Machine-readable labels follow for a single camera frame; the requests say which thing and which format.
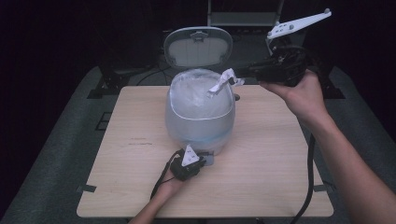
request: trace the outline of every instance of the person's right hand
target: person's right hand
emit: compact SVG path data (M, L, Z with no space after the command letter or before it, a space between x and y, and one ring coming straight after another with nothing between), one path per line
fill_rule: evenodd
M328 116L318 76L306 70L303 79L296 87L287 87L275 83L259 83L262 87L280 96L290 111L304 124L318 121Z

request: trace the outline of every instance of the person's left hand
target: person's left hand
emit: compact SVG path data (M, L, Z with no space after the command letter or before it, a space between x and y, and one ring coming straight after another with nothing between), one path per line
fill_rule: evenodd
M184 185L186 185L186 181L181 181L175 178L175 176L172 174L170 169L166 172L165 176L163 177L163 181L166 181L165 183L162 183L157 190L156 195L162 195L166 199L170 199L172 196L174 196Z

